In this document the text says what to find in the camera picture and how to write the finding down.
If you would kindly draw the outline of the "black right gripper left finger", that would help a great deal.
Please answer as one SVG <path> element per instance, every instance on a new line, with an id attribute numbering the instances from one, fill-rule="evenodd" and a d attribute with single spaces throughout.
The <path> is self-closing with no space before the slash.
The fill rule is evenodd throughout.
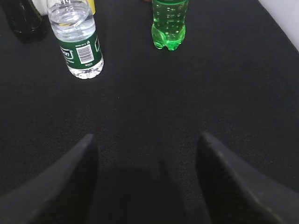
<path id="1" fill-rule="evenodd" d="M 92 134 L 37 177 L 1 196 L 2 224 L 82 224 L 88 214 L 99 170 Z"/>

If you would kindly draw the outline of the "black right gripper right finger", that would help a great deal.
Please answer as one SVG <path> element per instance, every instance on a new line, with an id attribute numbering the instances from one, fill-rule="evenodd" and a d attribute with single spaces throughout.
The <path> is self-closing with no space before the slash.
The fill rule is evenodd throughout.
<path id="1" fill-rule="evenodd" d="M 213 224 L 297 224 L 299 194 L 259 172 L 209 133 L 196 171 Z"/>

